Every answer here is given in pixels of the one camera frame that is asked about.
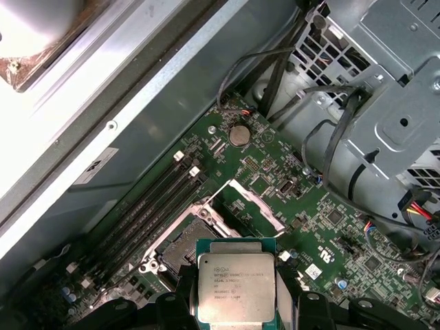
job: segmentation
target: screw hole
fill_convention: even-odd
[[[406,118],[402,118],[402,119],[400,120],[400,124],[401,124],[403,127],[407,127],[407,126],[408,126],[408,119],[406,119]]]

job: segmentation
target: capacitor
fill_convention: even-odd
[[[349,285],[347,280],[344,280],[342,277],[335,278],[335,284],[341,289],[345,290]]]
[[[289,250],[289,253],[290,253],[290,256],[291,256],[293,259],[297,259],[297,258],[298,258],[298,251],[296,251],[295,249],[291,249],[291,250]]]
[[[69,300],[71,301],[71,303],[76,302],[76,299],[78,299],[75,294],[70,294],[70,295],[68,295],[68,297],[69,297]]]
[[[63,292],[64,295],[68,296],[68,295],[70,295],[70,288],[64,287],[61,289],[61,292]]]
[[[404,274],[402,276],[403,280],[407,283],[411,283],[411,284],[418,284],[419,283],[419,279],[411,274]]]
[[[69,316],[73,316],[73,315],[75,315],[75,314],[76,314],[76,308],[74,308],[74,307],[69,308],[69,309],[67,310],[67,314],[69,314]]]

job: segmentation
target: integrated circuit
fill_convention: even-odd
[[[344,216],[341,213],[339,213],[339,211],[333,210],[330,212],[327,218],[330,220],[330,222],[332,222],[333,225],[337,225],[338,222],[341,221],[343,217]]]
[[[365,262],[365,267],[367,267],[370,272],[374,272],[379,266],[380,261],[375,256],[371,256],[370,259]]]

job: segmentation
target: black plastic part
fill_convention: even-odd
[[[199,330],[197,321],[179,294],[162,294],[156,300],[156,312],[160,330]]]
[[[136,322],[137,312],[133,301],[111,300],[66,330],[129,329]]]
[[[323,295],[313,292],[300,295],[297,327],[298,330],[336,330],[330,304]]]
[[[353,324],[366,325],[374,330],[427,330],[427,326],[411,320],[392,307],[370,298],[359,298],[350,301],[350,321]]]

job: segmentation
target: chip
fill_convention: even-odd
[[[342,214],[340,214],[337,210],[333,210],[330,212],[328,218],[333,225],[337,224],[342,219]]]
[[[414,314],[417,314],[417,313],[419,313],[420,308],[419,308],[419,306],[417,306],[417,304],[416,304],[416,305],[413,305],[413,306],[411,307],[411,311],[412,311]]]
[[[374,272],[379,266],[380,261],[374,256],[365,262],[365,267],[367,267],[370,272]]]

